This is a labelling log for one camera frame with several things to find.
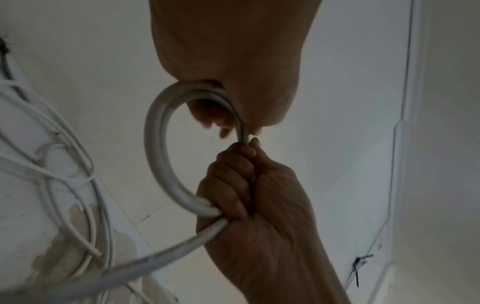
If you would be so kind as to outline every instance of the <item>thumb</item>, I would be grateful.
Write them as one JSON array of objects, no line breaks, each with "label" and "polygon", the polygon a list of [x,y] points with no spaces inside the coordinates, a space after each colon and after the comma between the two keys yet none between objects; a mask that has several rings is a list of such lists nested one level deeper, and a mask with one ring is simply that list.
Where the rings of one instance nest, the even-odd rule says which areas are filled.
[{"label": "thumb", "polygon": [[250,160],[255,167],[257,175],[264,173],[267,170],[278,169],[278,163],[271,160],[264,150],[260,147],[260,140],[255,137],[249,144],[256,151],[256,156]]}]

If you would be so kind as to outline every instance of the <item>white wall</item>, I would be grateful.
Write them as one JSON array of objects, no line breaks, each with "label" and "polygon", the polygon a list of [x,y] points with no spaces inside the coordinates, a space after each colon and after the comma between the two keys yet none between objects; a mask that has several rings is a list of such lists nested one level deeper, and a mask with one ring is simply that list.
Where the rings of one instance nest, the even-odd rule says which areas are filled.
[{"label": "white wall", "polygon": [[[303,51],[294,105],[260,137],[297,172],[342,281],[388,215],[409,7],[408,0],[325,0]],[[149,244],[161,249],[190,236],[195,218],[162,193],[143,151],[148,106],[174,81],[156,59],[147,2],[10,0],[0,3],[0,19],[24,70],[57,101]],[[232,140],[200,129],[186,108],[175,113],[167,143],[188,188]],[[243,301],[204,250],[170,270],[196,303]]]},{"label": "white wall", "polygon": [[480,3],[432,2],[394,254],[396,303],[480,298]]}]

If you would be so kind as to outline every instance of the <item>bundle of cables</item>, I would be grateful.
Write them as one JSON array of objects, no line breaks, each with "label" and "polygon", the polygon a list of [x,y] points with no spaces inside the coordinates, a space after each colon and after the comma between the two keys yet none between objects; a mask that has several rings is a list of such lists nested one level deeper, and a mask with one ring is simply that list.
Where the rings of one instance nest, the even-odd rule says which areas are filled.
[{"label": "bundle of cables", "polygon": [[[5,45],[2,51],[8,50]],[[95,174],[95,166],[92,158],[80,142],[75,132],[65,119],[49,105],[47,101],[39,97],[28,86],[13,79],[8,68],[6,52],[2,52],[2,72],[7,80],[0,81],[0,94],[28,115],[40,118],[46,122],[54,136],[52,144],[49,144],[42,155],[36,155],[26,151],[0,129],[0,137],[5,140],[24,159],[12,157],[0,153],[0,158],[15,165],[28,168],[42,175],[42,183],[50,198],[51,205],[62,227],[68,232],[69,237],[78,240],[86,250],[81,265],[73,276],[64,281],[46,284],[26,284],[13,289],[0,291],[1,303],[65,303],[71,302],[87,295],[98,294],[97,304],[107,301],[108,289],[125,284],[133,293],[137,294],[144,302],[153,302],[134,285],[128,283],[144,276],[156,269],[162,268],[171,262],[185,256],[196,248],[217,236],[228,224],[228,220],[220,217],[221,212],[210,205],[204,199],[190,193],[177,179],[170,165],[166,149],[166,133],[168,121],[173,111],[181,104],[190,100],[212,100],[220,103],[230,110],[236,117],[236,130],[239,141],[248,142],[248,134],[244,125],[238,119],[237,114],[230,106],[228,99],[221,87],[215,84],[202,82],[182,84],[176,83],[165,89],[153,102],[147,115],[144,141],[145,150],[150,168],[161,187],[170,197],[185,209],[201,217],[220,217],[219,220],[198,233],[196,236],[161,252],[137,259],[122,265],[115,265],[115,242],[113,240],[113,228],[106,207],[105,198],[102,195],[99,181]],[[2,94],[2,90],[13,88],[16,96]],[[76,161],[79,168],[84,172],[83,178],[63,176],[47,169],[47,157],[55,149],[65,149]],[[63,215],[56,201],[52,182],[62,183],[78,200],[85,212],[89,224],[89,239],[85,239],[76,228]],[[103,252],[96,248],[97,228],[92,210],[82,197],[77,193],[73,183],[90,183],[101,212],[105,244]],[[84,273],[92,258],[101,261],[102,270],[93,273]]]}]

